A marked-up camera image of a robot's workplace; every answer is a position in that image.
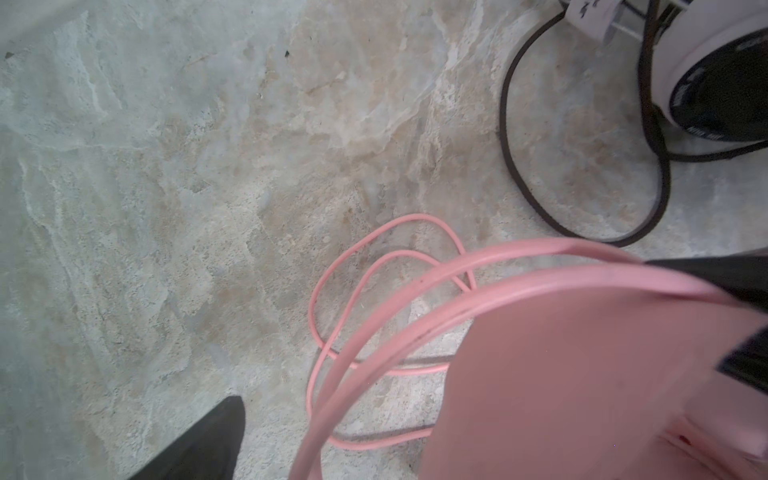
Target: pink cord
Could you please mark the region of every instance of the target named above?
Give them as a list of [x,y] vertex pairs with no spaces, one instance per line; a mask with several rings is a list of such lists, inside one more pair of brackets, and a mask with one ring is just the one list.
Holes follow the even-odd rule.
[[[366,271],[360,284],[349,298],[349,302],[330,337],[327,341],[323,341],[315,325],[314,307],[319,292],[330,275],[341,262],[381,233],[412,220],[427,220],[440,226],[454,241],[459,251],[459,257],[447,263],[440,263],[428,255],[413,250],[398,250],[387,253]],[[478,289],[472,274],[473,268],[501,260],[537,255],[576,255],[612,263],[540,270],[508,278]],[[362,292],[362,288],[384,263],[396,257],[417,258],[435,267],[408,286],[398,290],[380,305],[355,332],[341,352],[334,352],[331,345],[338,337],[355,301]],[[337,439],[332,434],[335,426],[354,402],[381,376],[418,375],[446,370],[448,363],[414,369],[393,369],[393,366],[431,339],[474,316],[532,296],[574,288],[605,286],[641,289],[716,303],[734,303],[730,296],[709,283],[682,273],[637,265],[640,262],[637,257],[616,247],[569,238],[520,240],[466,253],[461,241],[447,224],[425,214],[405,215],[376,229],[331,264],[320,278],[310,297],[310,331],[322,350],[310,375],[306,392],[306,410],[310,415],[310,430],[296,454],[289,480],[308,478],[320,480],[322,478],[319,468],[319,451],[326,441],[345,449],[367,450],[429,436],[432,430],[426,428],[372,442],[355,443]],[[466,286],[457,277],[464,272],[467,273],[469,286]],[[461,296],[408,325],[364,362],[355,362],[360,350],[385,322],[416,297],[449,279],[462,289],[463,294]],[[327,356],[336,361],[323,382],[313,412],[314,386],[319,369]],[[356,371],[342,383],[348,368],[356,369]]]

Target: white device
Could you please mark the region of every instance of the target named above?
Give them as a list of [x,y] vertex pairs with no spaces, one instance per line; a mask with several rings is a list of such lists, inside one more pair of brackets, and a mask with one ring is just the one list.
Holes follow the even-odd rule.
[[624,6],[621,0],[571,0],[565,19],[589,38],[606,44],[614,37]]
[[[664,117],[715,141],[768,139],[768,0],[674,0],[657,36],[651,97]],[[565,18],[608,43],[619,30],[622,0],[571,0]]]

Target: black cable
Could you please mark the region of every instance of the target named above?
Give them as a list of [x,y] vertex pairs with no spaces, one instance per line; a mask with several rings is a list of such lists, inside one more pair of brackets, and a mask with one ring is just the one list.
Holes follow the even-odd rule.
[[[671,193],[671,172],[670,161],[679,162],[708,162],[725,160],[739,155],[748,154],[753,151],[760,150],[768,147],[768,141],[760,141],[755,144],[747,145],[745,147],[738,147],[728,151],[713,152],[710,154],[701,155],[689,155],[689,154],[676,154],[669,152],[667,149],[667,142],[664,138],[664,133],[661,131],[659,121],[655,117],[656,111],[651,98],[650,92],[650,69],[653,62],[654,42],[659,31],[660,22],[666,22],[668,18],[674,12],[673,8],[667,7],[662,13],[661,18],[658,18],[659,0],[650,0],[648,4],[648,12],[645,15],[645,23],[643,29],[643,45],[640,52],[640,60],[637,63],[637,84],[640,90],[640,106],[641,106],[641,119],[643,125],[643,133],[645,140],[648,143],[650,149],[657,155],[659,164],[659,187],[658,195],[654,201],[654,205],[650,209],[650,213],[645,220],[642,221],[640,226],[632,230],[630,233],[623,237],[619,237],[614,240],[598,240],[602,243],[614,245],[616,247],[625,247],[637,242],[641,238],[648,235],[659,223],[664,216],[664,212],[667,209]],[[534,211],[549,225],[552,229],[560,233],[565,237],[585,238],[582,235],[569,230],[566,226],[559,223],[544,207],[536,200],[525,180],[520,175],[515,161],[512,158],[511,151],[509,149],[509,138],[507,134],[507,100],[509,96],[509,85],[512,80],[512,75],[515,73],[515,69],[518,67],[520,60],[525,53],[541,37],[544,32],[556,25],[560,20],[565,17],[565,11],[558,13],[555,17],[543,24],[533,35],[525,41],[521,46],[518,53],[512,60],[507,74],[502,84],[502,95],[499,107],[499,140],[502,144],[502,155],[504,156],[504,162],[507,164],[512,180],[517,184],[523,197],[533,207]]]
[[[542,219],[544,219],[544,222],[546,222],[547,225],[552,227],[559,234],[564,235],[565,237],[585,238],[573,230],[569,230],[564,225],[555,220],[552,215],[550,215],[549,212],[547,212],[546,209],[544,209],[544,207],[538,202],[538,200],[536,200],[533,193],[528,188],[528,185],[525,184],[525,180],[523,180],[523,177],[520,175],[517,167],[515,166],[515,161],[512,158],[511,151],[509,150],[509,138],[507,135],[507,98],[509,96],[509,84],[512,80],[512,75],[515,73],[515,69],[518,67],[520,60],[523,58],[525,52],[528,51],[531,45],[533,45],[534,42],[539,37],[541,37],[545,31],[549,30],[552,28],[552,26],[556,25],[560,20],[562,20],[564,16],[565,12],[560,12],[549,22],[543,24],[527,41],[525,41],[525,43],[520,48],[520,51],[518,51],[517,55],[515,55],[515,58],[512,60],[512,63],[509,66],[509,70],[507,70],[507,76],[504,78],[504,84],[502,85],[502,98],[500,102],[501,106],[499,108],[498,115],[498,134],[502,143],[502,154],[504,155],[504,162],[507,164],[507,169],[509,170],[510,175],[512,175],[512,180],[515,181],[518,188],[522,192],[523,197],[525,197],[525,199],[528,201],[531,207],[533,207],[536,213]],[[670,197],[670,165],[669,160],[666,157],[659,157],[659,171],[659,194],[657,195],[656,201],[651,208],[650,213],[645,218],[645,220],[643,220],[641,225],[623,237],[617,238],[615,240],[599,241],[608,243],[610,245],[615,245],[616,247],[625,247],[637,242],[639,239],[645,237],[651,230],[653,230],[653,228],[659,223],[659,220],[661,220],[661,217],[664,215],[664,211],[667,208],[667,203],[669,202]]]

